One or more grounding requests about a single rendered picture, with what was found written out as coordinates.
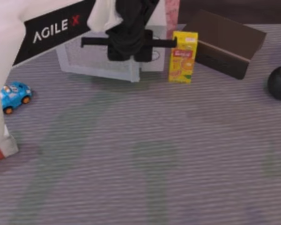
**toy car wheel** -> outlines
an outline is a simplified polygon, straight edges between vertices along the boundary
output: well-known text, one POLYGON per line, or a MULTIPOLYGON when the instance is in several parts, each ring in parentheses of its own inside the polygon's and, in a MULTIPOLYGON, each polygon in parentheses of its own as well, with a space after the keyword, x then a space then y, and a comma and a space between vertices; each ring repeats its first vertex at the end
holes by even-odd
POLYGON ((23 104, 28 104, 30 102, 30 97, 29 96, 25 96, 23 99, 22 99, 22 103, 23 104))
POLYGON ((14 109, 12 107, 6 107, 3 112, 6 114, 6 115, 10 115, 14 112, 14 109))

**agile x logo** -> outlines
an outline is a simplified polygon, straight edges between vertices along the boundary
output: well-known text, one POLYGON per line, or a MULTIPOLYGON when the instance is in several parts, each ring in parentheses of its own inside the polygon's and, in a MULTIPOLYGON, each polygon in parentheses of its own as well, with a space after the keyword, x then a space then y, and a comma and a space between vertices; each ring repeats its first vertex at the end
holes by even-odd
POLYGON ((44 27, 41 31, 36 31, 33 43, 37 43, 56 34, 64 32, 69 29, 69 25, 72 27, 80 25, 80 15, 74 15, 70 19, 64 19, 60 23, 54 23, 50 26, 44 27))

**gray table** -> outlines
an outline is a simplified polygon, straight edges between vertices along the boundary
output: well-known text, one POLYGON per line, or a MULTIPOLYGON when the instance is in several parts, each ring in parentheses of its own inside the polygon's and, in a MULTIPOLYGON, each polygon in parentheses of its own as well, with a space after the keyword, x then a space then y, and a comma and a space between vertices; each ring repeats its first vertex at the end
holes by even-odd
POLYGON ((193 83, 62 73, 55 52, 9 81, 36 95, 6 122, 21 152, 0 162, 0 225, 281 225, 281 25, 244 80, 197 64, 193 83))

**robotic arm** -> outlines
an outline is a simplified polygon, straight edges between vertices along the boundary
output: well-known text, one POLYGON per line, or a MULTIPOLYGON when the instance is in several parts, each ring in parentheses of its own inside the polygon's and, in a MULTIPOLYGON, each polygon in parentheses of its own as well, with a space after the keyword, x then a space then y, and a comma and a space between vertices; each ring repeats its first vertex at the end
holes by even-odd
MULTIPOLYGON (((123 3, 126 0, 0 0, 0 90, 13 67, 83 35, 91 27, 96 30, 113 23, 107 26, 109 38, 81 39, 81 47, 107 45, 108 57, 113 61, 128 60, 134 56, 138 62, 149 62, 153 46, 176 46, 176 40, 153 40, 153 33, 144 29, 159 0, 142 1, 135 23, 122 22, 123 19, 117 15, 110 18, 111 13, 98 13, 106 12, 106 7, 115 12, 116 1, 123 3), (143 28, 143 32, 137 32, 136 24, 143 28), (138 47, 133 51, 131 46, 136 45, 131 43, 132 38, 127 34, 138 35, 135 39, 138 47)), ((0 159, 17 151, 16 142, 5 126, 0 100, 0 159)))

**blue toy car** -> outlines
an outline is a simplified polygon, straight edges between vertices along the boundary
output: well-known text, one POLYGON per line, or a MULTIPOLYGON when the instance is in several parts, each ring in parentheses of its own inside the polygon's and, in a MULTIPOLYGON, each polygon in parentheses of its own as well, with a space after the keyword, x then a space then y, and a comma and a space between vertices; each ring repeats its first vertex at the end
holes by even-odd
POLYGON ((24 83, 12 82, 10 85, 5 85, 0 92, 3 112, 12 114, 15 108, 28 104, 31 97, 31 88, 24 83))

